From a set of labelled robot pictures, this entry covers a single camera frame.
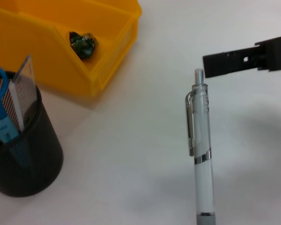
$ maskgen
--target crumpled green object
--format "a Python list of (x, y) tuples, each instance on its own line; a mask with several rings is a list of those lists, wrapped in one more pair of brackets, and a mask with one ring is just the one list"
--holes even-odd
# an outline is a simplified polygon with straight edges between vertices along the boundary
[(95, 48), (99, 45), (91, 33), (79, 35), (73, 31), (70, 32), (70, 44), (81, 60), (90, 58)]

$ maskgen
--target scissors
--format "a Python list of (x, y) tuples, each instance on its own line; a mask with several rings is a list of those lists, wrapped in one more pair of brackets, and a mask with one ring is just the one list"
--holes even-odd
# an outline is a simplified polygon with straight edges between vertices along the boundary
[(5, 95), (9, 79), (3, 69), (0, 68), (0, 75), (3, 79), (2, 87), (0, 89), (0, 139), (3, 143), (7, 143), (19, 135), (17, 129), (12, 123), (10, 117), (6, 113), (4, 106), (2, 104), (2, 98)]

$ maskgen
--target yellow plastic bin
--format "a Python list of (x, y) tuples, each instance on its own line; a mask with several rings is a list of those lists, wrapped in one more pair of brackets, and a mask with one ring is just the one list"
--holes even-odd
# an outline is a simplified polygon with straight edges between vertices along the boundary
[[(0, 0), (0, 67), (17, 71), (32, 55), (36, 81), (77, 96), (102, 90), (137, 37), (137, 0)], [(99, 41), (90, 59), (69, 31)]]

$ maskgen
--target black mesh pencil holder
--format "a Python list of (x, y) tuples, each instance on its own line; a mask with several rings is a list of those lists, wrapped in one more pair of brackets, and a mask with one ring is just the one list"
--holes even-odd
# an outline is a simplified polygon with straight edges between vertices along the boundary
[[(10, 80), (14, 75), (13, 72), (7, 72)], [(2, 103), (19, 129), (9, 91)], [(62, 148), (38, 88), (35, 104), (36, 113), (28, 127), (7, 144), (0, 141), (0, 192), (8, 196), (24, 197), (44, 190), (56, 179), (62, 167)]]

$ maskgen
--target white table surface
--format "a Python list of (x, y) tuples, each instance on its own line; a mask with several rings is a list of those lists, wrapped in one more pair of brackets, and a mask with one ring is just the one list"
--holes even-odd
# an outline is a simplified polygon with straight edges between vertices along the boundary
[[(202, 56), (281, 36), (281, 0), (140, 0), (139, 38), (100, 101), (42, 91), (60, 175), (0, 194), (0, 225), (195, 225), (184, 99)], [(206, 80), (218, 225), (281, 225), (281, 71)]]

